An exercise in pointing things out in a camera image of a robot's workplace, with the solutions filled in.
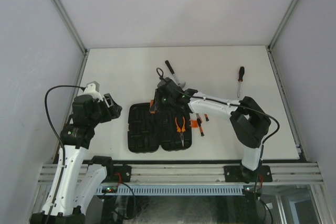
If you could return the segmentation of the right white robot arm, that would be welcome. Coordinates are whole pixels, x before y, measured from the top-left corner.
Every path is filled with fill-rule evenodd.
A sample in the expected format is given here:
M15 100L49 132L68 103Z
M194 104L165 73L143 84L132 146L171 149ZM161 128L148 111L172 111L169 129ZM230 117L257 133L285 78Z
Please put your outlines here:
M225 100L207 96L194 89L183 90L172 79L161 77L155 89L155 112L180 109L187 113L207 114L230 121L237 139L243 144L241 175L252 182L260 175L262 141L271 125L254 99Z

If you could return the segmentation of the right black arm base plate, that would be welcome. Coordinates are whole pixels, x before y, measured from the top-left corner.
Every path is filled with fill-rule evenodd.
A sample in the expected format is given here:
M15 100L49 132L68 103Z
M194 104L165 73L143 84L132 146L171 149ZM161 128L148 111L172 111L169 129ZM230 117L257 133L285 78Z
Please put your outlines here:
M258 182L272 182L272 174L270 170L270 166L260 166L254 171L251 171L245 168L242 165L226 165L224 166L224 176L225 182L228 183L252 183L256 181L258 177Z

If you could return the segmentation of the black plastic tool case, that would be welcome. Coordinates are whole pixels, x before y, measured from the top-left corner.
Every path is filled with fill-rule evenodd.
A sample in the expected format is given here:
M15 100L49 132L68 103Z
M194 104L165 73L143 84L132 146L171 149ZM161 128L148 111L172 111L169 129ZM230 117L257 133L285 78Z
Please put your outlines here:
M137 103L130 106L128 116L128 149L133 153L153 153L186 150L192 146L191 117L186 111L170 109L164 112L150 112L151 103ZM185 122L184 141L177 131L175 118Z

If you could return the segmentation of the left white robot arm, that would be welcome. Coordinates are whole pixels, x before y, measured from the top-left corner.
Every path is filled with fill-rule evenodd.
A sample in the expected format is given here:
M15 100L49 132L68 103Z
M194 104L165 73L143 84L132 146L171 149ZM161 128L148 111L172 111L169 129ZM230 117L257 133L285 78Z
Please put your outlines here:
M122 107L110 94L86 91L75 97L72 114L60 134L62 147L51 190L41 212L30 223L84 223L86 211L101 182L115 176L112 158L94 156L84 180L78 175L98 124L120 117Z

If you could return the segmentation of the orange grip bit screwdriver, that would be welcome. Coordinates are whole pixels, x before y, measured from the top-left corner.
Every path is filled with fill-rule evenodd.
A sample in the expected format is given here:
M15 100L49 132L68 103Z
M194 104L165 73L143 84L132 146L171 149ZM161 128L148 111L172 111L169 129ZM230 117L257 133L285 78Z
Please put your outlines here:
M149 112L150 112L150 115L151 115L151 121L152 121L153 128L155 128L156 119L155 119L155 104L154 104L154 100L150 101Z

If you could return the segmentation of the orange handled needle-nose pliers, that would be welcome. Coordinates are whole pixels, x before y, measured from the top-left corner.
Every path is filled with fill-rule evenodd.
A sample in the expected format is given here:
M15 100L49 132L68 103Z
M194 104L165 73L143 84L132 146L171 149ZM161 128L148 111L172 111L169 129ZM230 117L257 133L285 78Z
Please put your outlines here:
M186 129L185 129L185 117L176 116L175 117L175 125L176 125L176 131L180 135L181 144L184 147L184 133L186 131Z

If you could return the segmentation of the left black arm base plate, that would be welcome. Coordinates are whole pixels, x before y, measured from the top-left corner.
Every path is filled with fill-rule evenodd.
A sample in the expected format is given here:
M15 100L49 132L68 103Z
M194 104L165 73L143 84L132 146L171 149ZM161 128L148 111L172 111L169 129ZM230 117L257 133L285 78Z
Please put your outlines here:
M131 180L132 167L129 165L113 165L107 168L107 176L103 183L128 183Z

